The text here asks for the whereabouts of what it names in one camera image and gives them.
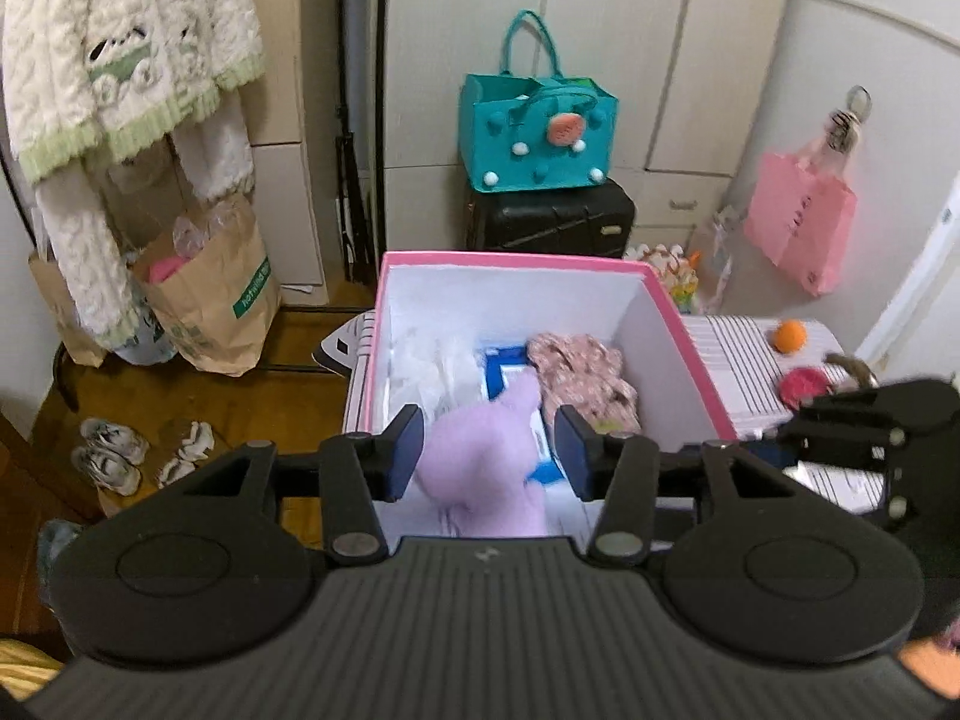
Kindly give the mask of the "cream knit cardigan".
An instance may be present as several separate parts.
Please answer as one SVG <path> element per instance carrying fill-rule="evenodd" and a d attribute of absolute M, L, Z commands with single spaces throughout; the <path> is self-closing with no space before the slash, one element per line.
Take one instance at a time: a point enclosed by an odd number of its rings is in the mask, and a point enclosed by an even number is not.
<path fill-rule="evenodd" d="M 11 154 L 101 348 L 133 343 L 148 310 L 94 179 L 169 140 L 197 202 L 251 192 L 239 92 L 264 71 L 254 0 L 5 0 Z"/>

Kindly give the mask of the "orange egg sponge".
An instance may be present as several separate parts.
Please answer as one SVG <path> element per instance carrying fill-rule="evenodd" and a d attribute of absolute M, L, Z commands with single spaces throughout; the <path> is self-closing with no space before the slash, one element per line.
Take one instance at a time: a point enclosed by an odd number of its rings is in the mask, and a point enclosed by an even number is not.
<path fill-rule="evenodd" d="M 807 344 L 807 328 L 805 323 L 796 319 L 779 322 L 771 333 L 771 346 L 780 355 L 797 355 Z"/>

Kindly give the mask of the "white door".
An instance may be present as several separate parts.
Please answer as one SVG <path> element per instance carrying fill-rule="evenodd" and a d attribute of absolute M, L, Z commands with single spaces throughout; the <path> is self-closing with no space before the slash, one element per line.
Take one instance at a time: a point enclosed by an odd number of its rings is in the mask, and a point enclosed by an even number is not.
<path fill-rule="evenodd" d="M 934 376 L 958 383 L 958 179 L 874 327 L 857 348 L 882 383 Z"/>

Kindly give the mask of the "pink storage box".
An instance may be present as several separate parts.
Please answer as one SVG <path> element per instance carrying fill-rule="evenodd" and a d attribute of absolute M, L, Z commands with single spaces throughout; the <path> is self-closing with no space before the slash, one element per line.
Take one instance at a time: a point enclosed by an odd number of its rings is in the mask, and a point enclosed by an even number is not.
<path fill-rule="evenodd" d="M 643 436 L 665 450 L 736 431 L 656 271 L 563 255 L 391 252 L 363 319 L 343 426 L 379 433 L 407 403 L 428 421 L 498 397 L 534 338 L 589 337 L 622 363 Z"/>

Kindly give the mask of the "white brown plush dog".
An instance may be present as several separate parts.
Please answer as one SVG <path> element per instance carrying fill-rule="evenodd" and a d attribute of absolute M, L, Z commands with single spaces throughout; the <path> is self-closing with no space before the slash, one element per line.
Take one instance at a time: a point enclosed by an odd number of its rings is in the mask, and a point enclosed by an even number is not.
<path fill-rule="evenodd" d="M 878 378 L 867 362 L 856 356 L 828 353 L 823 356 L 823 362 L 828 366 L 839 367 L 846 374 L 846 380 L 835 387 L 837 392 L 854 392 L 854 390 L 869 390 L 878 387 Z"/>

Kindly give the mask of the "white mesh bath pouf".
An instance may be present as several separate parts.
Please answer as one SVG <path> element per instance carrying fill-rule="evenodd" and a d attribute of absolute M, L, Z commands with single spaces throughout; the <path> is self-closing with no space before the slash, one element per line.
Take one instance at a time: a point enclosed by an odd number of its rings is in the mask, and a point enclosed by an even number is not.
<path fill-rule="evenodd" d="M 430 426 L 444 413 L 485 398 L 482 356 L 471 344 L 420 332 L 407 333 L 394 343 L 387 418 L 404 406 L 416 405 Z"/>

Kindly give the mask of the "brown slippers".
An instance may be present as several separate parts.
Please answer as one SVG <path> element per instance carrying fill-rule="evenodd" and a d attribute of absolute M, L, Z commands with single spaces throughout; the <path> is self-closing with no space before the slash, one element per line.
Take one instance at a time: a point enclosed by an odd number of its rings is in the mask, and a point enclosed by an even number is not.
<path fill-rule="evenodd" d="M 156 486 L 167 488 L 179 479 L 192 475 L 210 460 L 218 449 L 218 438 L 212 424 L 200 419 L 173 419 L 163 427 L 156 458 Z"/>

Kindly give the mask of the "pink tote bag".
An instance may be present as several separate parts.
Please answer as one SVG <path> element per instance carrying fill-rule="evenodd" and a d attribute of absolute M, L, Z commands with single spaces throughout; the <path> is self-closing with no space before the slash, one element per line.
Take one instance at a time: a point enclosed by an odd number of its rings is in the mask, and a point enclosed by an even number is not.
<path fill-rule="evenodd" d="M 747 239 L 805 293 L 839 283 L 857 195 L 844 179 L 848 156 L 820 137 L 796 153 L 766 153 L 748 205 Z"/>

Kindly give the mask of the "purple plush toy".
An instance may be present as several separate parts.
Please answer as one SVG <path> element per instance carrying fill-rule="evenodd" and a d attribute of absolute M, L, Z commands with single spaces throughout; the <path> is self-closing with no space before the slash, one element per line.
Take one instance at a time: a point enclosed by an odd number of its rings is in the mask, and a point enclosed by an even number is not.
<path fill-rule="evenodd" d="M 477 401 L 433 422 L 416 481 L 460 538 L 544 538 L 544 491 L 529 481 L 535 466 L 529 418 L 506 400 Z"/>

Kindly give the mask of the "metal wall hook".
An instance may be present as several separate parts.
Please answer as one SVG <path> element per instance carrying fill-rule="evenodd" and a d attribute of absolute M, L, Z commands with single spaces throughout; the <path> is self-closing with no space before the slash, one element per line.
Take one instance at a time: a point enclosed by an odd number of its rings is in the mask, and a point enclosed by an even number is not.
<path fill-rule="evenodd" d="M 869 120 L 872 112 L 872 96 L 865 86 L 856 85 L 848 91 L 846 110 L 861 124 Z"/>

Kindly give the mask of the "black suitcase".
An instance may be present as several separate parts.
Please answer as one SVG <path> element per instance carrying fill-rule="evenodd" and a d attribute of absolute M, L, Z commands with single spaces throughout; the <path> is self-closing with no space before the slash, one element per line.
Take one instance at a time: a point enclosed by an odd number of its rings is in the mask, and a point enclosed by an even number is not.
<path fill-rule="evenodd" d="M 621 259 L 636 206 L 616 182 L 535 192 L 480 193 L 466 203 L 466 249 Z"/>

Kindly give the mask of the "blue wet wipes pack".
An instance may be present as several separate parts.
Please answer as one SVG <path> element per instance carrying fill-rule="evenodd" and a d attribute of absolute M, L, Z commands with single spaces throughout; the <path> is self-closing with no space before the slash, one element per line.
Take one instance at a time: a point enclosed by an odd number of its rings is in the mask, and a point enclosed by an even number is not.
<path fill-rule="evenodd" d="M 553 458 L 544 415 L 540 408 L 539 385 L 535 367 L 530 364 L 524 346 L 493 346 L 483 351 L 483 392 L 490 401 L 506 400 L 518 415 L 529 418 L 530 435 L 537 449 L 537 466 L 529 481 L 550 486 L 565 477 Z"/>

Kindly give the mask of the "beige wooden wardrobe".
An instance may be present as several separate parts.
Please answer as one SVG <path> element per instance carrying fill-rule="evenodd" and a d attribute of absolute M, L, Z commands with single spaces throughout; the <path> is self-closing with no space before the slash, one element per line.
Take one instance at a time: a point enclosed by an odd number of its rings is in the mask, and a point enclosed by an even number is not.
<path fill-rule="evenodd" d="M 382 249 L 457 249 L 472 195 L 613 182 L 675 242 L 718 210 L 786 0 L 374 0 Z"/>

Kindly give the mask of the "pink fluffy pompom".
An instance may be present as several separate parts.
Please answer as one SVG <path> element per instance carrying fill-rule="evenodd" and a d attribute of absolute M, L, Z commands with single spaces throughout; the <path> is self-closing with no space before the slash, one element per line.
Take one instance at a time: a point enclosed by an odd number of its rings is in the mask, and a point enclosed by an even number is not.
<path fill-rule="evenodd" d="M 832 383 L 823 369 L 796 367 L 778 382 L 778 398 L 789 410 L 797 411 L 806 401 L 832 391 Z"/>

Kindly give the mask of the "pink floral scrunchie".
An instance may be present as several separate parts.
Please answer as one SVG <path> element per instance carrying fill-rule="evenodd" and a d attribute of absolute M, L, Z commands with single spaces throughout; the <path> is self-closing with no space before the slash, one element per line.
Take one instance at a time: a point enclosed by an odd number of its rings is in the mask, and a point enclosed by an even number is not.
<path fill-rule="evenodd" d="M 537 371 L 542 415 L 553 433 L 556 413 L 573 406 L 596 433 L 638 434 L 638 392 L 623 378 L 623 355 L 592 335 L 540 333 L 527 344 Z"/>

